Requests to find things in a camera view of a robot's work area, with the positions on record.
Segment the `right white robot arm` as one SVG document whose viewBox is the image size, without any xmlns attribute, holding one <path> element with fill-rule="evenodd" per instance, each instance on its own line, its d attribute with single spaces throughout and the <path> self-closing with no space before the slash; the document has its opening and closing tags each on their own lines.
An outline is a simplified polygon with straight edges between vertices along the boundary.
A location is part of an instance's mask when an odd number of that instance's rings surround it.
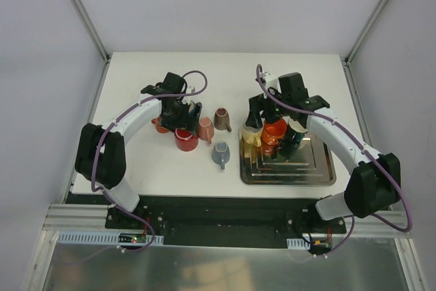
<svg viewBox="0 0 436 291">
<path fill-rule="evenodd" d="M 259 68 L 255 79 L 262 93 L 249 98 L 247 127 L 260 129 L 263 123 L 287 117 L 295 131 L 319 137 L 349 172 L 345 190 L 318 200 L 315 211 L 307 215 L 311 231 L 323 232 L 331 219 L 339 217 L 365 218 L 401 199 L 399 159 L 392 153 L 382 154 L 352 134 L 323 97 L 309 95 L 301 74 L 274 78 Z"/>
</svg>

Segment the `red mug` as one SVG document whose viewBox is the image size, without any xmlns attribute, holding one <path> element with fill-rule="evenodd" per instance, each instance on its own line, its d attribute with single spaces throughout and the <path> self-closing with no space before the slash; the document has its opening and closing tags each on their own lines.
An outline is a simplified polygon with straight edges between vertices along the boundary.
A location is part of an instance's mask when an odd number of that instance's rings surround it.
<svg viewBox="0 0 436 291">
<path fill-rule="evenodd" d="M 185 129 L 174 130 L 175 143 L 179 150 L 189 152 L 198 146 L 198 137 Z"/>
</svg>

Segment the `bright orange mug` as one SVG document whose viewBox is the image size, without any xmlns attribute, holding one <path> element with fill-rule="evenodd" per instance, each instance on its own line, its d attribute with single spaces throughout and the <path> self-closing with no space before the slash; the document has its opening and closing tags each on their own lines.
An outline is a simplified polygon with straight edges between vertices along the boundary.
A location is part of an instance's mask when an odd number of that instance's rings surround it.
<svg viewBox="0 0 436 291">
<path fill-rule="evenodd" d="M 261 140 L 263 143 L 271 146 L 279 144 L 287 131 L 287 122 L 281 118 L 275 123 L 264 123 Z"/>
</svg>

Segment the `yellow mug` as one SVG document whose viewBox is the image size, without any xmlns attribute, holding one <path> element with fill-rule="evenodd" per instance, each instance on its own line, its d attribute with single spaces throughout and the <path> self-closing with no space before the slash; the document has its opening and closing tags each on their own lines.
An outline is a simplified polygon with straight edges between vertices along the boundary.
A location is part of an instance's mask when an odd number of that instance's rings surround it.
<svg viewBox="0 0 436 291">
<path fill-rule="evenodd" d="M 251 144 L 255 147 L 260 147 L 262 143 L 262 131 L 263 128 L 254 128 L 248 126 L 246 123 L 242 124 L 242 138 L 247 144 Z"/>
</svg>

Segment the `dark green mug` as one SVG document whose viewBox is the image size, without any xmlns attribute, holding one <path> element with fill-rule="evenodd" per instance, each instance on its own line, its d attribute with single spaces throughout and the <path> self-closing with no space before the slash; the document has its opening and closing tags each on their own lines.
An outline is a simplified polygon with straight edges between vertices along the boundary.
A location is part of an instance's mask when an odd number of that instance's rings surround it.
<svg viewBox="0 0 436 291">
<path fill-rule="evenodd" d="M 308 130 L 299 122 L 293 119 L 288 119 L 285 136 L 281 140 L 281 148 L 287 150 L 298 149 L 307 132 Z"/>
</svg>

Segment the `grey-blue mug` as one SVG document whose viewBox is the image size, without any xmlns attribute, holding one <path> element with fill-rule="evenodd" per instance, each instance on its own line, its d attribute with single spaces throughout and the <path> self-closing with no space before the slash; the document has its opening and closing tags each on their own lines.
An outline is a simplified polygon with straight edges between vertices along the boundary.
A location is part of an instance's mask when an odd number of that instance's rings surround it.
<svg viewBox="0 0 436 291">
<path fill-rule="evenodd" d="M 216 142 L 211 157 L 213 162 L 217 164 L 221 170 L 225 170 L 225 165 L 230 160 L 230 148 L 228 144 L 223 141 Z"/>
</svg>

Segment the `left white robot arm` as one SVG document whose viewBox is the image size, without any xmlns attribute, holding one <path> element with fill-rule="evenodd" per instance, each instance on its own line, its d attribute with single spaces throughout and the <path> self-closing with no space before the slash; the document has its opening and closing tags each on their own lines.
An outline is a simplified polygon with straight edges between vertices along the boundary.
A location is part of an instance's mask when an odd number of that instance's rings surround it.
<svg viewBox="0 0 436 291">
<path fill-rule="evenodd" d="M 192 70 L 179 76 L 168 72 L 163 81 L 143 88 L 135 102 L 104 124 L 87 123 L 81 129 L 75 171 L 91 182 L 91 190 L 104 192 L 121 211 L 120 220 L 130 229 L 139 228 L 144 213 L 137 208 L 140 197 L 125 173 L 125 146 L 148 123 L 159 117 L 171 132 L 181 129 L 197 134 L 202 111 L 191 97 L 206 90 L 206 75 Z"/>
</svg>

